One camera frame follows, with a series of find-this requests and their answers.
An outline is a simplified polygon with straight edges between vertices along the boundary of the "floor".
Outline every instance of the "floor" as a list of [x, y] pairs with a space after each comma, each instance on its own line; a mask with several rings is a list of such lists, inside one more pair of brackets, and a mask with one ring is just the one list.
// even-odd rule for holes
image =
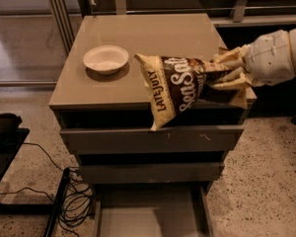
[[[73, 22], [78, 28], [79, 18]], [[0, 17], [0, 80], [56, 81], [64, 61], [51, 17]], [[48, 106], [51, 94], [46, 87], [2, 87], [0, 113], [21, 116], [21, 127], [31, 131], [27, 142], [41, 145], [61, 168], [77, 166]], [[207, 195], [214, 236], [296, 237], [296, 125], [290, 117], [250, 118], [244, 128], [223, 175]], [[31, 187], [54, 197], [61, 174], [38, 147], [23, 145], [0, 193]], [[0, 201], [49, 203], [30, 191], [1, 196]], [[46, 223], [46, 215], [0, 215], [0, 236], [42, 236]], [[75, 231], [93, 236], [92, 218]], [[71, 235], [56, 227], [54, 236]]]

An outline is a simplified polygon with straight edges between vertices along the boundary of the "metal stand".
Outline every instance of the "metal stand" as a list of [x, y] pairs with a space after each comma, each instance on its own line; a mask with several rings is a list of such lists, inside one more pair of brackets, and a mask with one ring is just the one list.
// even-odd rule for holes
[[[14, 148], [8, 148], [7, 153], [0, 153], [0, 163], [4, 162], [0, 174], [0, 182], [9, 169], [10, 164], [18, 153], [21, 145], [24, 143], [26, 137], [29, 134], [29, 130], [26, 128], [18, 128], [15, 136], [11, 139], [11, 142], [15, 145]], [[58, 187], [57, 195], [54, 203], [51, 204], [11, 204], [0, 202], [0, 214], [35, 214], [43, 215], [49, 214], [49, 219], [45, 228], [44, 237], [49, 237], [52, 234], [56, 218], [58, 216], [59, 209], [62, 205], [65, 188], [68, 185], [70, 170], [67, 168], [63, 171], [62, 178]]]

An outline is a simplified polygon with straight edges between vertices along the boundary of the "speckled floor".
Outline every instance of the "speckled floor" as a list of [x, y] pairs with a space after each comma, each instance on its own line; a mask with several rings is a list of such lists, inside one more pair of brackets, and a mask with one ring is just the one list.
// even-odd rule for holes
[[[38, 26], [50, 26], [45, 29], [54, 33], [51, 40], [55, 40], [55, 44], [50, 50], [53, 57], [63, 55], [52, 21], [50, 23], [49, 18], [45, 21], [39, 18], [37, 22]], [[8, 40], [3, 43], [10, 46]], [[27, 53], [33, 57], [38, 55], [31, 49]], [[50, 66], [58, 70], [43, 75], [48, 79], [50, 76], [55, 78], [62, 62], [63, 58], [51, 62]], [[39, 68], [30, 79], [36, 78], [41, 71], [45, 70]], [[0, 80], [20, 79], [17, 69], [13, 69], [13, 73], [0, 74]], [[31, 131], [27, 142], [40, 144], [59, 166], [76, 166], [61, 140], [58, 123], [48, 107], [51, 94], [52, 89], [48, 88], [0, 88], [0, 113], [21, 116], [21, 127]], [[245, 131], [235, 150], [226, 158], [222, 177], [213, 184], [207, 195], [214, 236], [296, 236], [296, 126], [290, 123], [290, 118], [251, 118], [245, 121], [244, 127]], [[54, 197], [61, 174], [39, 148], [23, 145], [0, 183], [0, 193], [31, 187]], [[0, 197], [0, 201], [49, 203], [44, 195], [30, 191]], [[46, 223], [47, 215], [0, 215], [0, 236], [42, 236]], [[93, 236], [92, 218], [76, 231], [83, 237]], [[54, 236], [73, 235], [56, 227]]]

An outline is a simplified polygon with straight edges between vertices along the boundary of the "cabinet top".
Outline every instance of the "cabinet top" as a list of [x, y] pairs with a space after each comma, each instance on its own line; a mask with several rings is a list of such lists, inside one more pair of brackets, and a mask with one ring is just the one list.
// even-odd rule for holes
[[[111, 76], [87, 69], [84, 54], [100, 45], [126, 49], [126, 66]], [[219, 46], [224, 42], [206, 14], [86, 16], [49, 105], [53, 110], [148, 107], [135, 53], [209, 60]]]

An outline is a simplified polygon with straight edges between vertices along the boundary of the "gray panel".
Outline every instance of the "gray panel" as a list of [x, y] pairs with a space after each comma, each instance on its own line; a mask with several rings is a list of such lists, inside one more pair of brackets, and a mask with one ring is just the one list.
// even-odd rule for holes
[[77, 154], [153, 153], [233, 150], [243, 128], [226, 126], [180, 126], [149, 129], [62, 129], [70, 151]]

